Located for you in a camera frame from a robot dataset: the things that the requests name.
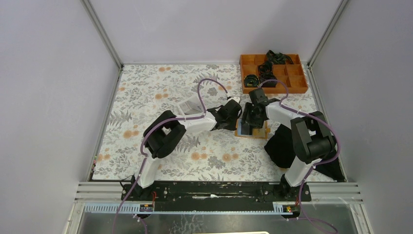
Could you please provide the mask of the black credit card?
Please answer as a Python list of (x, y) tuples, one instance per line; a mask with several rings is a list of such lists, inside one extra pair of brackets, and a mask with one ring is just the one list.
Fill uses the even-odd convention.
[(248, 123), (241, 123), (239, 134), (242, 135), (242, 136), (252, 136), (253, 135), (253, 128)]

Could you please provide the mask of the yellow leather card holder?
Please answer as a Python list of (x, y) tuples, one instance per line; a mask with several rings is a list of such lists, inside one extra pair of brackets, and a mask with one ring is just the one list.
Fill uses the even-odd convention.
[(236, 123), (236, 130), (234, 131), (235, 137), (243, 137), (243, 138), (253, 138), (253, 139), (267, 139), (268, 134), (271, 132), (271, 129), (268, 127), (267, 121), (264, 122), (262, 128), (257, 129), (253, 128), (253, 135), (252, 136), (242, 136), (240, 135), (240, 124), (242, 120), (238, 119)]

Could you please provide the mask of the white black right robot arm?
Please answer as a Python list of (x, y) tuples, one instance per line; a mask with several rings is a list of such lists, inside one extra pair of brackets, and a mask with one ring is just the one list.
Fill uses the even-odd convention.
[(295, 158), (282, 176), (279, 188), (281, 198), (291, 201), (299, 194), (298, 186), (311, 170), (336, 149), (337, 141), (320, 111), (304, 113), (276, 99), (245, 104), (242, 124), (259, 129), (267, 120), (276, 120), (291, 130)]

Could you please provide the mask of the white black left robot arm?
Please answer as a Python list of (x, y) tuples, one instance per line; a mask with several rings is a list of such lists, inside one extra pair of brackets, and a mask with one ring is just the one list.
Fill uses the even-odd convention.
[(239, 97), (229, 97), (225, 105), (207, 109), (200, 116), (175, 115), (172, 111), (164, 111), (143, 134), (141, 153), (145, 158), (131, 179), (127, 195), (139, 200), (149, 198), (161, 160), (175, 150), (185, 134), (221, 129), (234, 131), (241, 113)]

